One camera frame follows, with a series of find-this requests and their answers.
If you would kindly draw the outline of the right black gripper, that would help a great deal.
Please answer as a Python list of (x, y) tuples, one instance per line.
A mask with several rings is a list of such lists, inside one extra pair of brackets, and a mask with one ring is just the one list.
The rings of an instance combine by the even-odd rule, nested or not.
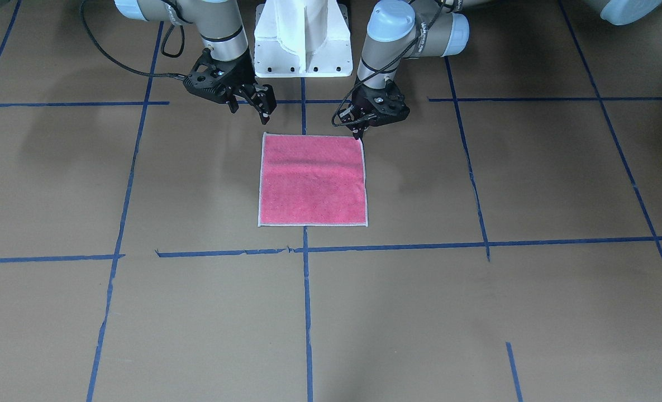
[(251, 51), (228, 61), (213, 58), (211, 49), (203, 49), (189, 74), (183, 79), (185, 89), (208, 101), (227, 104), (230, 112), (239, 110), (236, 97), (251, 103), (266, 125), (277, 107), (274, 88), (269, 84), (256, 84)]

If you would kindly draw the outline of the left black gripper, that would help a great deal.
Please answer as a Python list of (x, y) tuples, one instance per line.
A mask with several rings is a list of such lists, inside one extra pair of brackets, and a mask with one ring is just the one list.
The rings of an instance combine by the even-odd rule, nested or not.
[(409, 113), (410, 108), (405, 102), (405, 96), (395, 82), (384, 82), (380, 89), (362, 84), (351, 94), (352, 135), (354, 139), (362, 140), (369, 126), (379, 127), (402, 122), (407, 119)]

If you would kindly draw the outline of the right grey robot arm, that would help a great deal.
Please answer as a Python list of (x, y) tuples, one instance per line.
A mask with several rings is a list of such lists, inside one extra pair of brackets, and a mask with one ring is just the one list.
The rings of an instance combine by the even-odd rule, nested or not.
[(131, 20), (169, 21), (195, 25), (204, 48), (191, 71), (176, 74), (188, 93), (218, 104), (231, 113), (239, 99), (257, 111), (267, 124), (277, 102), (273, 87), (257, 82), (248, 38), (236, 1), (116, 1), (121, 15)]

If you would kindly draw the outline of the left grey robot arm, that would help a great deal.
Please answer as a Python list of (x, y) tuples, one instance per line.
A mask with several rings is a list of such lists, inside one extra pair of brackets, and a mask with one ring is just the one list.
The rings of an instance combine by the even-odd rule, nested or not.
[[(331, 117), (334, 127), (347, 127), (362, 140), (369, 127), (405, 120), (410, 111), (395, 77), (402, 60), (460, 54), (470, 35), (461, 13), (500, 1), (379, 1), (366, 29), (354, 86)], [(641, 20), (662, 1), (581, 1), (601, 20), (626, 26)], [(590, 101), (588, 97), (453, 98), (458, 102)]]

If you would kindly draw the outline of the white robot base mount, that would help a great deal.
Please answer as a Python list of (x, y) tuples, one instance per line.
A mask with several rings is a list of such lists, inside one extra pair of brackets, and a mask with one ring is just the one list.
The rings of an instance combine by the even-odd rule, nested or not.
[(256, 8), (253, 54), (261, 78), (351, 75), (347, 6), (338, 1), (264, 1)]

